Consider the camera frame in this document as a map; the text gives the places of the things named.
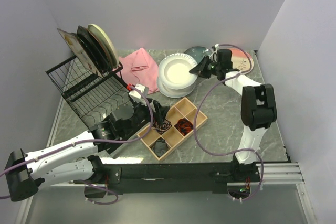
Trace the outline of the teal glazed plate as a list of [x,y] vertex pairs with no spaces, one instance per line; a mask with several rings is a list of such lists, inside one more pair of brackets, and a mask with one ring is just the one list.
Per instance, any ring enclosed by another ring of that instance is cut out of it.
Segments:
[[197,63],[200,63],[204,56],[212,54],[212,50],[202,46],[195,46],[185,50],[184,53],[194,58]]

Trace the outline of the white round plate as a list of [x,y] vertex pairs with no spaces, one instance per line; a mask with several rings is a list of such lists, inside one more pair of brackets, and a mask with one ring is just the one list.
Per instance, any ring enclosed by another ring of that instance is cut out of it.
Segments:
[[165,57],[159,64],[158,78],[168,88],[186,88],[192,85],[197,75],[189,70],[197,66],[197,62],[190,55],[175,53]]

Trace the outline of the white deep plate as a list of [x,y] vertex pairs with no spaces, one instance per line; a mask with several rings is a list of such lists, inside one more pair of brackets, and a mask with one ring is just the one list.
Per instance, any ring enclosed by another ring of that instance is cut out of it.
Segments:
[[181,89],[176,89],[176,88],[168,88],[166,85],[162,83],[162,81],[158,78],[157,81],[157,88],[158,90],[166,97],[169,98],[182,98],[190,94],[196,86],[196,83],[193,83],[192,85],[186,87],[186,88],[181,88]]

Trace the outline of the pink and cream plate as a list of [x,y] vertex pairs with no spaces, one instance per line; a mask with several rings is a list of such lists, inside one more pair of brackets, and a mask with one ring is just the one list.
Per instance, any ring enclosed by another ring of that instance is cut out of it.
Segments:
[[254,61],[252,56],[248,52],[242,52],[237,48],[229,48],[232,52],[232,68],[238,69],[239,71],[250,73],[254,67]]

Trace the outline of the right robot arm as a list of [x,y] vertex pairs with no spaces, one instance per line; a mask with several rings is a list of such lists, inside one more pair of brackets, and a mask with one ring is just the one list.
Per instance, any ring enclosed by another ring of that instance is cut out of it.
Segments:
[[189,73],[208,79],[216,76],[221,84],[232,88],[241,95],[240,116],[244,125],[238,150],[232,152],[238,164],[230,169],[235,181],[241,182],[248,175],[246,165],[257,158],[261,140],[277,119],[274,88],[271,84],[256,82],[245,75],[245,71],[234,67],[232,49],[213,47],[211,55],[206,55]]

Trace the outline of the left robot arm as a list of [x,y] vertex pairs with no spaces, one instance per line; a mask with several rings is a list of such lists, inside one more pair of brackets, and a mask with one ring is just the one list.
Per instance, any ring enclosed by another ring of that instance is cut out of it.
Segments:
[[4,171],[12,202],[22,201],[39,190],[67,180],[99,183],[105,170],[99,157],[101,151],[115,151],[147,123],[162,125],[169,106],[148,99],[123,105],[111,112],[102,122],[78,136],[43,150],[25,153],[13,151]]

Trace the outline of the floral rolled tie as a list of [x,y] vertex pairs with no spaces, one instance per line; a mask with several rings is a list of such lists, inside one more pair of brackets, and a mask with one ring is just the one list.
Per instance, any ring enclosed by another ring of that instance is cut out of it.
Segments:
[[163,134],[172,127],[172,124],[169,120],[165,119],[162,124],[155,122],[153,128],[159,133]]

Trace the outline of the orange and black rolled tie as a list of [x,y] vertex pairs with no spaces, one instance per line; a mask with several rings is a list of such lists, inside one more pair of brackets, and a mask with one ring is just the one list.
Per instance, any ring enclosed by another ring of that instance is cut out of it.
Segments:
[[175,124],[175,128],[185,136],[193,130],[193,124],[188,119],[182,118]]

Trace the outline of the wooden compartment tray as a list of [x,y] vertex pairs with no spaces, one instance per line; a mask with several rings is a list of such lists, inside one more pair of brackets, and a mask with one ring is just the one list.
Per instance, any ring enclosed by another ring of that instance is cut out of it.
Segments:
[[197,112],[197,107],[188,98],[182,98],[174,104],[166,115],[166,129],[145,127],[137,136],[150,153],[161,162],[173,153],[181,144],[193,135],[193,127],[202,127],[208,117]]

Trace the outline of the grey rolled cloth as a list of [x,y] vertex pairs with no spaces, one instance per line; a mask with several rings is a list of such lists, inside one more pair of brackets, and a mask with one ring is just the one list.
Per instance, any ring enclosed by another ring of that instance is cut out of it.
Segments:
[[161,157],[168,151],[168,145],[165,140],[157,140],[152,147],[153,152],[157,157]]

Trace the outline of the pink folded cloth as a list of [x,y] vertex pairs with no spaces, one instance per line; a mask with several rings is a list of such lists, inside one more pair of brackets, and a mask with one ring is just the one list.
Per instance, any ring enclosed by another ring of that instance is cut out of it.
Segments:
[[158,64],[152,56],[140,48],[126,57],[119,57],[123,69],[118,73],[126,84],[141,84],[149,88],[148,94],[158,92]]

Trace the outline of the brown rimmed dark plate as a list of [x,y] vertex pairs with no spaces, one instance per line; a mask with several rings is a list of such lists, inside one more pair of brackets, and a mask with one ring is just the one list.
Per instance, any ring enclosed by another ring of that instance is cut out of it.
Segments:
[[106,46],[98,39],[98,37],[91,32],[89,29],[87,29],[87,33],[89,35],[89,38],[92,40],[92,44],[95,46],[97,51],[96,59],[103,71],[110,71],[112,68],[109,54],[107,51]]

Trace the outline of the pale green plate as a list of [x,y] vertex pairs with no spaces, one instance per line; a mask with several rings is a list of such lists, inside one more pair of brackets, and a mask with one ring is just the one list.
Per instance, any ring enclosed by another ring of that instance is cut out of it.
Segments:
[[117,51],[104,30],[96,24],[89,24],[87,29],[93,33],[100,42],[105,46],[108,52],[108,59],[110,61],[112,69],[115,69],[119,65],[119,57]]

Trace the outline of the black ribbed plate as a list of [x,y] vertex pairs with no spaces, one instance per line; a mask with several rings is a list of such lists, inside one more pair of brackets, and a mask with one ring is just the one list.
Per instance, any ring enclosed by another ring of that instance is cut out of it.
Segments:
[[94,63],[96,63],[98,65],[98,70],[101,73],[105,73],[105,71],[103,71],[96,59],[97,56],[97,51],[95,46],[92,44],[92,40],[89,38],[89,35],[87,33],[87,29],[85,27],[82,26],[78,26],[77,28],[77,36],[82,40],[82,42],[84,43],[84,45],[88,48],[90,55],[92,57],[92,61]]

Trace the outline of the square patterned glass plate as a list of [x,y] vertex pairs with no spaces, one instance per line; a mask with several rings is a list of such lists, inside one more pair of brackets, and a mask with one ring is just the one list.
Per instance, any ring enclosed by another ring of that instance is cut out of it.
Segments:
[[74,33],[66,32],[60,28],[57,28],[57,31],[66,42],[71,51],[76,55],[82,65],[91,73],[99,77],[103,77],[102,72],[98,69],[98,65],[94,63],[89,57],[87,51],[83,47],[83,43],[79,37]]

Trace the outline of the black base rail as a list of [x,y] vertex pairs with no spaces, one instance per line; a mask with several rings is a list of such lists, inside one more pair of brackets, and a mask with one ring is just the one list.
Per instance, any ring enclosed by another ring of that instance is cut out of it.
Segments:
[[229,183],[261,183],[264,168],[256,163],[103,164],[90,156],[93,175],[76,184],[103,184],[109,194],[184,193],[225,194]]

